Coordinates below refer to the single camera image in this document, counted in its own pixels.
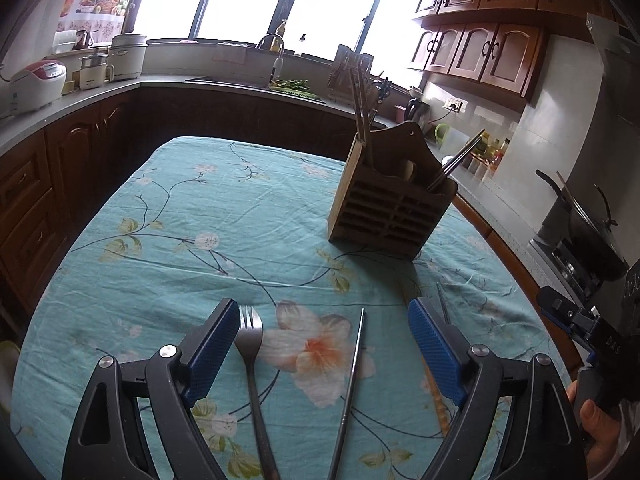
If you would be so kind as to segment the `person's right hand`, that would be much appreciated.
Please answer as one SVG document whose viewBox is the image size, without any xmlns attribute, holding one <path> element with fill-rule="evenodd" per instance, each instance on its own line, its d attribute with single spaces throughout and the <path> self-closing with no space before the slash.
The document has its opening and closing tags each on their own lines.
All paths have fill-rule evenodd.
<svg viewBox="0 0 640 480">
<path fill-rule="evenodd" d="M 589 479 L 604 478 L 620 459 L 618 441 L 622 425 L 606 414 L 593 400 L 585 400 L 579 410 L 580 421 L 592 439 L 586 454 Z"/>
</svg>

